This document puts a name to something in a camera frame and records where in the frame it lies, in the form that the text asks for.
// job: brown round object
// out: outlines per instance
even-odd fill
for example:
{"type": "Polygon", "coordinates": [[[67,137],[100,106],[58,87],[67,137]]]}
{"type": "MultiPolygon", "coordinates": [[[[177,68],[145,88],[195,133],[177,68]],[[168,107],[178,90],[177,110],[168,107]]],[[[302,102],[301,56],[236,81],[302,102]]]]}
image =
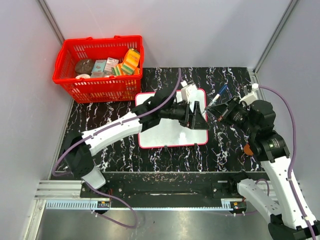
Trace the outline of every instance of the brown round object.
{"type": "Polygon", "coordinates": [[[92,69],[94,68],[95,61],[92,59],[81,59],[75,65],[74,71],[76,74],[91,74],[92,69]]]}
{"type": "Polygon", "coordinates": [[[254,153],[251,151],[250,146],[249,146],[248,143],[244,146],[243,151],[248,156],[253,156],[254,155],[254,153]]]}

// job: blue box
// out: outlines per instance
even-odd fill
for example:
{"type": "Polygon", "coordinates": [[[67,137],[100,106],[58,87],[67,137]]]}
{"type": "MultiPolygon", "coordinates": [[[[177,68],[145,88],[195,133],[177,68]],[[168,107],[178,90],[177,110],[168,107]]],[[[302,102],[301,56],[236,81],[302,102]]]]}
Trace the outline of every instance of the blue box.
{"type": "Polygon", "coordinates": [[[99,73],[105,70],[107,60],[96,60],[91,73],[99,73]]]}

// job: marble surface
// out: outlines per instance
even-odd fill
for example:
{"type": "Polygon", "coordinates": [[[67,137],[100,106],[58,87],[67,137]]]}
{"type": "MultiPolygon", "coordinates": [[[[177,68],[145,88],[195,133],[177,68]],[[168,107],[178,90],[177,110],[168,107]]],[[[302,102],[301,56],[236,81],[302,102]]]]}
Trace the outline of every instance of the marble surface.
{"type": "MultiPolygon", "coordinates": [[[[189,67],[182,69],[182,77],[195,83],[206,92],[209,103],[219,89],[227,84],[227,90],[217,104],[233,96],[243,96],[244,86],[250,85],[245,67],[189,67]]],[[[144,68],[141,80],[142,92],[154,92],[171,87],[178,79],[177,68],[144,68]]],[[[65,136],[72,131],[83,132],[114,121],[135,107],[134,101],[73,104],[65,136]]],[[[224,126],[208,116],[211,130],[205,145],[142,149],[138,136],[121,139],[93,157],[103,172],[226,172],[262,171],[253,157],[243,153],[247,136],[234,127],[224,126]]],[[[68,167],[63,162],[58,171],[68,167]]]]}

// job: metal floor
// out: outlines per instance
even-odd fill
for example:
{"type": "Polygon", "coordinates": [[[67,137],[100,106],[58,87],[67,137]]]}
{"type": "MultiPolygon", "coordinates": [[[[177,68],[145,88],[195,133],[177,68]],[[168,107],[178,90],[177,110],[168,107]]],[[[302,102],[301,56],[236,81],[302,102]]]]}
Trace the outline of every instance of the metal floor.
{"type": "MultiPolygon", "coordinates": [[[[128,210],[106,215],[133,224],[128,210]]],[[[210,211],[149,210],[137,215],[138,228],[125,229],[89,211],[45,209],[37,240],[272,240],[259,213],[230,217],[210,211]]]]}

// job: plastic basket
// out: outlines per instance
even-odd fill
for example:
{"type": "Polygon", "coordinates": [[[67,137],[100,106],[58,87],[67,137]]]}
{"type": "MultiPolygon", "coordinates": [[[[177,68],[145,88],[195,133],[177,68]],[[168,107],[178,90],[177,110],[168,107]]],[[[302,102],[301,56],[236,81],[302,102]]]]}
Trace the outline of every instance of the plastic basket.
{"type": "Polygon", "coordinates": [[[143,39],[135,36],[93,39],[92,37],[65,40],[55,62],[53,82],[61,85],[77,103],[132,101],[141,92],[144,62],[143,39]],[[129,48],[140,52],[139,75],[76,79],[75,66],[81,59],[124,60],[129,48]]]}

